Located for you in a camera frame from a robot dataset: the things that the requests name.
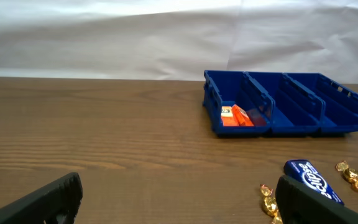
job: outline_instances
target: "white sheet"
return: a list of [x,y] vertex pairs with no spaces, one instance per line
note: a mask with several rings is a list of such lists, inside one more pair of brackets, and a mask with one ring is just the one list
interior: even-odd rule
[[205,69],[358,83],[358,1],[0,0],[0,76],[203,80]]

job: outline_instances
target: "wooden table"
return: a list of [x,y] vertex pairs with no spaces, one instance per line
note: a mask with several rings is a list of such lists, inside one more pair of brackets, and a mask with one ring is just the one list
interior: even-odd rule
[[219,139],[202,100],[203,82],[0,78],[0,208],[75,171],[77,224],[268,223],[259,184],[304,158],[358,212],[334,170],[358,169],[358,133]]

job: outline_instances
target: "blue plastic bin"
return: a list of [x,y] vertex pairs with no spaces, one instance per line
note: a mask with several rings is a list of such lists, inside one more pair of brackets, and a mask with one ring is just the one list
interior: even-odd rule
[[320,73],[288,73],[325,101],[322,133],[358,131],[358,94]]
[[[216,134],[358,131],[358,94],[318,73],[206,70],[204,102]],[[222,106],[237,104],[255,126],[223,126]]]

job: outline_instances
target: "logo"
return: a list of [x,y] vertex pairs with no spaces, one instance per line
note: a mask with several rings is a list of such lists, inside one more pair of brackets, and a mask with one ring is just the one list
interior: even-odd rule
[[311,165],[311,164],[298,164],[304,171],[302,173],[302,180],[303,182],[310,187],[311,189],[320,192],[325,197],[332,199],[332,197],[327,194],[327,187],[328,184],[324,180],[323,177],[321,177],[317,170]]

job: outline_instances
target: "orange snack package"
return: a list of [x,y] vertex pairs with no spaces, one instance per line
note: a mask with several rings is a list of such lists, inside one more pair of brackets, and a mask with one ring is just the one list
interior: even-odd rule
[[233,116],[231,106],[222,106],[221,118],[223,121],[223,126],[238,126],[239,123],[236,121]]
[[249,119],[247,113],[237,105],[233,105],[232,113],[240,126],[253,126],[254,124]]

